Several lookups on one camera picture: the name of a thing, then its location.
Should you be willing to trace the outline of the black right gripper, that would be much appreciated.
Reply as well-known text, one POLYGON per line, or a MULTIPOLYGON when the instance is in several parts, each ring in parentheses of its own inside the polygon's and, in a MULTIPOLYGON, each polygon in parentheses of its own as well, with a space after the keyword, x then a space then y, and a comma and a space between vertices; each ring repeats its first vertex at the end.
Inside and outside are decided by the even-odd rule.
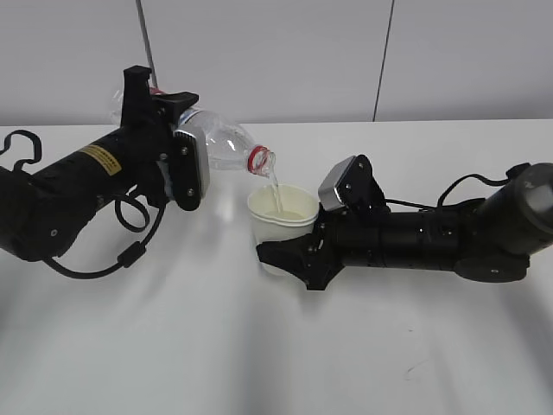
POLYGON ((321 209, 311 233, 265 241, 257 245, 257 256, 302 281, 309 291, 324 291, 346 267, 386 267, 381 236, 388 215, 386 205, 363 212, 321 209))

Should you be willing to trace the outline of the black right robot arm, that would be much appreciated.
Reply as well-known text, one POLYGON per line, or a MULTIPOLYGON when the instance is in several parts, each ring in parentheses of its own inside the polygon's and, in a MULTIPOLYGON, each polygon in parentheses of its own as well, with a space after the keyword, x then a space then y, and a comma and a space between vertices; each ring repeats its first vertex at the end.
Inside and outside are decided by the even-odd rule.
POLYGON ((491 181, 493 195, 391 210, 366 156, 336 164, 318 190, 310 233, 257 246, 266 265, 323 291, 344 268, 451 271, 501 284, 523 279, 531 255, 552 243, 552 167, 523 163, 491 181))

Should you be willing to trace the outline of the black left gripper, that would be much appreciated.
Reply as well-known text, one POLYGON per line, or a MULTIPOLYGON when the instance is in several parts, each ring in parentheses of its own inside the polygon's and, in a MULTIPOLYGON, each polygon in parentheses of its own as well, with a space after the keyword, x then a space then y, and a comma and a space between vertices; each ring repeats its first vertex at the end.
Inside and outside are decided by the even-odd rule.
POLYGON ((151 69, 143 66, 124 70, 124 95, 119 132, 122 134, 124 166, 136 179, 138 193, 151 207, 168 203, 165 179, 158 163, 169 155, 172 128, 181 124, 182 114, 200 100, 196 93, 149 92, 151 69))

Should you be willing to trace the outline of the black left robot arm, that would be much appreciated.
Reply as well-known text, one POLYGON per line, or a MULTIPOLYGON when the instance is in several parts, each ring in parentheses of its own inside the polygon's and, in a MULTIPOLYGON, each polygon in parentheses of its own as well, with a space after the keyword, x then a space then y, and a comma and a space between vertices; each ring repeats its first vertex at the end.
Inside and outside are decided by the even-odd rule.
POLYGON ((63 255, 79 232, 105 205, 130 189, 150 206, 174 201, 193 211, 204 194, 207 161, 201 140, 182 129, 179 119, 195 105, 195 93, 154 93, 151 71, 124 70, 120 126, 34 174, 26 164, 41 160, 41 141, 30 131, 30 159, 1 170, 1 247, 19 259, 42 261, 63 255))

